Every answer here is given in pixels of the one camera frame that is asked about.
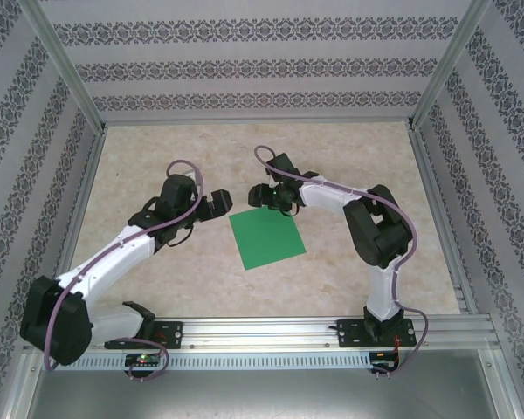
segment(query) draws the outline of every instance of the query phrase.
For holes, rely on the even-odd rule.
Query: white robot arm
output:
[[[300,171],[286,154],[275,156],[266,164],[300,176]],[[251,206],[264,205],[279,210],[284,216],[292,216],[289,211],[293,206],[297,207],[297,211],[300,207],[319,207],[346,217],[355,249],[369,265],[371,290],[364,308],[365,329],[377,342],[395,330],[403,319],[403,310],[392,298],[394,270],[408,252],[412,239],[410,227],[396,211],[383,203],[349,192],[360,190],[396,205],[388,188],[377,185],[373,189],[340,187],[343,190],[339,190],[326,186],[326,179],[314,172],[307,172],[302,177],[310,178],[315,183],[294,180],[269,170],[266,172],[272,176],[276,185],[270,187],[260,183],[252,187],[249,193]],[[381,219],[376,222],[373,216]]]
[[[314,179],[326,181],[320,175]],[[343,209],[348,203],[360,199],[359,196],[312,183],[303,184],[299,191],[305,206],[323,208],[339,216],[344,215]],[[384,269],[377,265],[369,265],[370,294],[367,300],[367,310],[380,321],[391,319],[400,310],[392,300],[392,278],[394,266],[399,258],[401,257],[392,259]]]
[[[184,175],[170,175],[163,184],[160,196],[150,199],[141,211],[128,220],[122,232],[105,248],[75,269],[56,279],[40,277],[28,292],[20,335],[35,347],[43,350],[52,309],[74,278],[73,286],[62,301],[51,341],[51,356],[62,365],[75,362],[92,344],[102,344],[124,337],[151,340],[155,315],[144,307],[128,301],[117,309],[102,311],[96,306],[100,296],[132,267],[152,257],[169,242],[180,229],[189,230],[195,222],[223,216],[232,206],[231,196],[224,189],[211,193],[212,201],[198,196],[192,179]],[[188,216],[194,202],[194,212]],[[166,228],[145,230],[184,218]],[[112,251],[106,251],[120,244]]]

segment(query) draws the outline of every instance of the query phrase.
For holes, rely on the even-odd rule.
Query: green paper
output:
[[[267,207],[229,216],[245,270],[306,253],[292,217]]]

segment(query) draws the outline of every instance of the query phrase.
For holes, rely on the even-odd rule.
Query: black bracket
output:
[[[167,349],[181,348],[183,342],[182,321],[154,321],[151,333],[148,340],[160,343]],[[156,349],[156,347],[141,343],[110,340],[105,342],[105,349]]]
[[[291,160],[285,153],[272,158],[267,164],[283,172],[300,176],[300,171],[291,163]],[[292,216],[287,214],[287,212],[291,211],[293,204],[295,204],[297,207],[296,215],[299,212],[299,207],[305,206],[300,197],[300,187],[303,186],[303,181],[296,181],[269,169],[265,171],[278,185],[273,188],[267,183],[253,186],[248,193],[248,204],[257,208],[267,206],[270,210],[278,210],[284,216]],[[316,176],[318,176],[318,173],[309,171],[303,174],[302,177],[312,178]]]
[[[375,340],[365,329],[364,319],[340,319],[331,326],[338,333],[340,347],[393,347],[398,337],[400,347],[414,347],[417,344],[415,329],[410,319],[403,319],[398,326]]]
[[[180,223],[148,233],[155,240],[155,253],[176,237],[180,229],[190,230],[196,221],[204,222],[223,216],[233,205],[231,195],[225,189],[211,193],[212,201],[206,196],[198,196],[197,187],[192,179],[185,175],[170,175],[163,184],[161,194],[154,196],[128,220],[128,225],[149,229],[166,223],[184,214],[192,205],[192,197],[199,200],[196,211]]]

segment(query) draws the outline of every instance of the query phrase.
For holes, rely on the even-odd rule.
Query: patterned wallpaper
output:
[[[0,396],[27,290],[59,266],[94,140],[17,3],[0,0]]]
[[[408,117],[469,2],[41,4],[111,122]]]
[[[420,130],[524,407],[524,0],[492,2]]]

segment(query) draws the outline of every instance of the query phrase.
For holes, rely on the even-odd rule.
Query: beige floor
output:
[[[420,238],[416,256],[402,269],[401,300],[427,313],[459,313],[403,123],[109,128],[74,265],[110,241],[159,194],[165,167],[177,158],[199,165],[206,191],[231,192],[231,213],[248,210],[250,187],[268,179],[252,154],[258,144],[288,153],[301,172],[314,170],[358,188],[387,185]],[[173,317],[362,314],[367,267],[345,220],[301,209],[295,222],[307,253],[249,271],[227,217],[198,224],[188,242],[135,267],[101,304],[132,299],[158,316]]]

